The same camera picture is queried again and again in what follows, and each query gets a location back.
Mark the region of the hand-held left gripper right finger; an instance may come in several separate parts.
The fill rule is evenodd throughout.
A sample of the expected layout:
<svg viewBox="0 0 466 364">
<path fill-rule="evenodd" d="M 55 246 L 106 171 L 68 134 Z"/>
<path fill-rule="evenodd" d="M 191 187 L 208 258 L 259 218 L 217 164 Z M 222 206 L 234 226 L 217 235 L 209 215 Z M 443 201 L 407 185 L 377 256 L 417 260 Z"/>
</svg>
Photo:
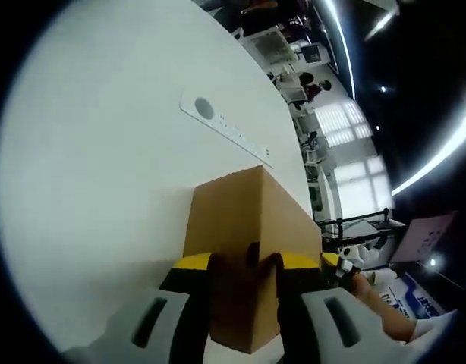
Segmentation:
<svg viewBox="0 0 466 364">
<path fill-rule="evenodd" d="M 281 363 L 397 363 L 410 358 L 383 331 L 381 318 L 350 293 L 328 286 L 320 260 L 273 255 Z"/>
</svg>

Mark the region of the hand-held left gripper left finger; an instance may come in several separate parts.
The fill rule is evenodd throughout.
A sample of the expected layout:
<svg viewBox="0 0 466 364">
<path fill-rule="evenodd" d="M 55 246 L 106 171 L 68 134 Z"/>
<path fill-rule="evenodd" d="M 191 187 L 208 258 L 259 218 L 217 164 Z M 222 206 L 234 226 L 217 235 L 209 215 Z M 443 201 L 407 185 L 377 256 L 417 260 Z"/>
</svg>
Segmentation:
<svg viewBox="0 0 466 364">
<path fill-rule="evenodd" d="M 213 253 L 179 259 L 159 287 L 123 305 L 101 336 L 66 363 L 202 363 L 209 336 Z"/>
</svg>

